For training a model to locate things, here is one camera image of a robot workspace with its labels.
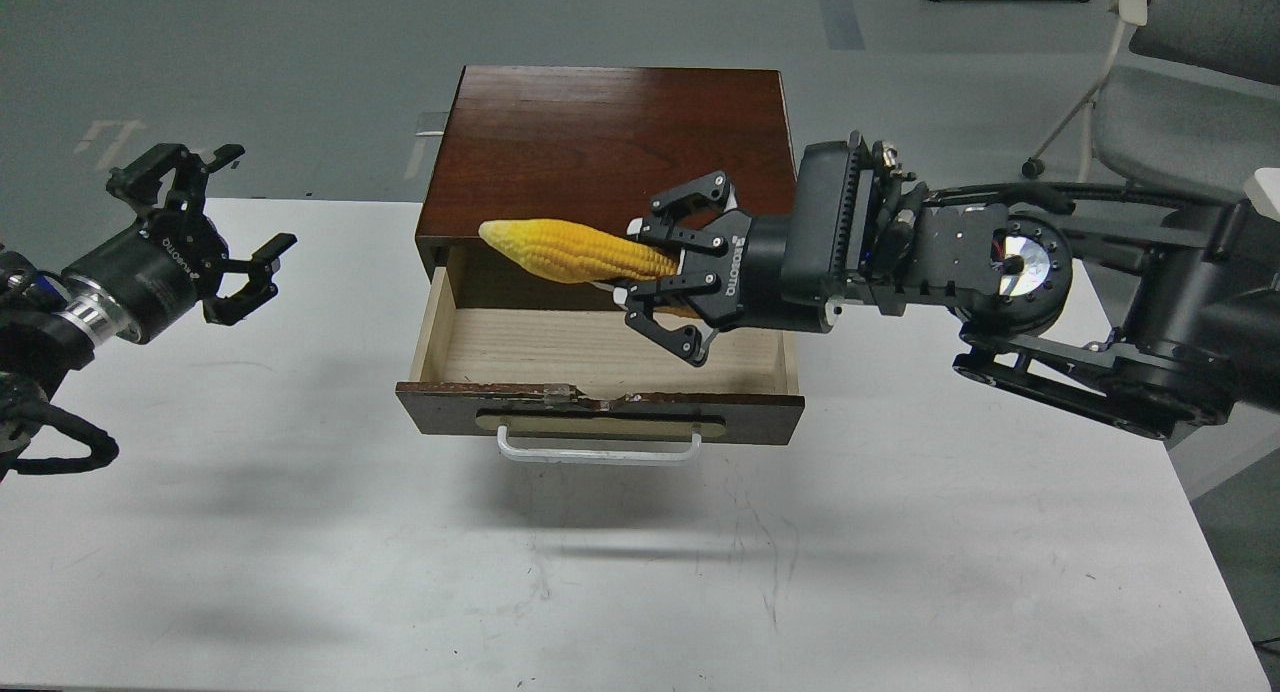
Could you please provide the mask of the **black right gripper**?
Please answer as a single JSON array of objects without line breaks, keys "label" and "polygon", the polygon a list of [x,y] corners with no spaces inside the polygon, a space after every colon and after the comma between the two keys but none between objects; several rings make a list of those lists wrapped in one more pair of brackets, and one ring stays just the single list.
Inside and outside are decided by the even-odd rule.
[{"label": "black right gripper", "polygon": [[[242,145],[223,145],[206,162],[184,145],[161,142],[110,169],[108,194],[137,221],[61,272],[72,295],[67,313],[88,324],[96,345],[109,336],[148,344],[198,301],[207,324],[236,326],[279,294],[274,274],[298,238],[276,233],[248,260],[227,258],[224,237],[204,214],[210,177],[243,155]],[[215,295],[223,272],[239,274],[244,285]]]}]

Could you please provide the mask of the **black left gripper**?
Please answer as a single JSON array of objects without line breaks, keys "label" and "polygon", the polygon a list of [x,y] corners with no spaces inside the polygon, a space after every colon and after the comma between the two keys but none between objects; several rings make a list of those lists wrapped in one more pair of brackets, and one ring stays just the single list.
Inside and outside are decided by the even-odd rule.
[{"label": "black left gripper", "polygon": [[[707,365],[718,331],[831,331],[835,308],[849,299],[849,278],[861,263],[874,177],[865,141],[828,141],[804,150],[790,214],[754,215],[739,208],[724,171],[655,194],[648,215],[628,223],[630,240],[726,255],[728,262],[721,276],[617,279],[614,304],[623,322],[690,367]],[[717,331],[692,301],[717,294],[721,278],[730,313],[718,320]]]}]

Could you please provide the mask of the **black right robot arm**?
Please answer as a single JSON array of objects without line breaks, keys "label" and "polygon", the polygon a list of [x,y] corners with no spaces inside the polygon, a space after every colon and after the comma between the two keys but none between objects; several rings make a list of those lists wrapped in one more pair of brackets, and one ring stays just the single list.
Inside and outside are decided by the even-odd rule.
[{"label": "black right robot arm", "polygon": [[751,215],[716,171],[650,201],[626,237],[484,221],[535,276],[602,285],[625,324],[691,368],[736,329],[831,331],[845,306],[941,306],[975,382],[1165,440],[1277,409],[1277,223],[1088,183],[902,189],[891,148],[805,151],[791,214]]}]

